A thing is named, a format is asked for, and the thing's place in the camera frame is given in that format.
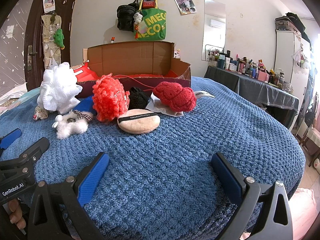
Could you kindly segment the person's left hand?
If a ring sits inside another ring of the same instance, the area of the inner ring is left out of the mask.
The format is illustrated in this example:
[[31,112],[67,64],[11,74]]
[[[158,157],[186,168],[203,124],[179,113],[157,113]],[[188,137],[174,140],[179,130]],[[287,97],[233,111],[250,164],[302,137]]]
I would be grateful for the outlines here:
[[20,207],[18,199],[13,199],[8,202],[8,208],[10,210],[10,222],[15,224],[20,230],[26,226],[25,219],[23,218],[22,209]]

